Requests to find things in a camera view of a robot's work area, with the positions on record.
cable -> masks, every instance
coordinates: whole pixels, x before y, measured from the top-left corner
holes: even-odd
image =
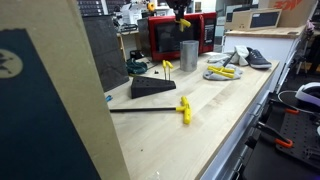
[[[278,99],[281,103],[293,108],[293,109],[296,109],[296,110],[299,110],[301,112],[305,112],[305,113],[308,113],[308,114],[313,114],[313,115],[316,115],[316,116],[320,116],[319,113],[316,113],[316,112],[312,112],[312,111],[307,111],[307,110],[304,110],[304,109],[300,109],[300,108],[297,108],[295,106],[292,106],[292,105],[289,105],[287,103],[285,103],[281,98],[280,98],[280,95],[283,94],[283,93],[297,93],[297,91],[292,91],[292,90],[286,90],[286,91],[282,91],[278,94]]]

red microwave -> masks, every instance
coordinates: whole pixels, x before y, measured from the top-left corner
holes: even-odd
[[[199,41],[198,53],[213,51],[216,13],[185,14],[191,26],[180,31],[175,16],[156,16],[138,20],[141,51],[153,61],[179,59],[180,42]]]

workbench surface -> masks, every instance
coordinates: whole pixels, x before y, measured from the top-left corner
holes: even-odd
[[[304,32],[306,26],[300,27],[279,27],[253,31],[232,30],[225,33],[226,36],[243,36],[243,37],[268,37],[268,38],[289,38],[295,39]]]
[[[239,80],[208,81],[202,74],[210,55],[199,56],[191,73],[179,69],[180,61],[171,61],[174,90],[131,99],[130,78],[105,93],[113,97],[109,109],[177,107],[182,96],[191,106],[189,125],[175,111],[111,113],[131,179],[200,178],[278,65],[271,61],[273,67],[265,71],[240,67],[244,73]],[[162,65],[144,76],[164,79]]]

drawer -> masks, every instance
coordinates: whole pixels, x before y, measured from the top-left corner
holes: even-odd
[[[237,144],[243,142],[250,135],[252,124],[259,118],[269,95],[269,86],[271,79],[260,90],[259,94],[254,98],[248,111],[239,121],[229,138],[222,145],[221,149],[210,163],[209,167],[201,177],[202,180],[207,179],[228,179],[234,173],[234,166],[237,164],[237,159],[232,156]]]

cardboard panel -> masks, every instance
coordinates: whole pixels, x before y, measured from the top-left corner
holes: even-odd
[[[259,8],[282,9],[278,27],[299,27],[313,14],[317,0],[264,0]]]
[[[13,165],[0,176],[129,179],[76,1],[6,1],[0,12],[0,158]]]

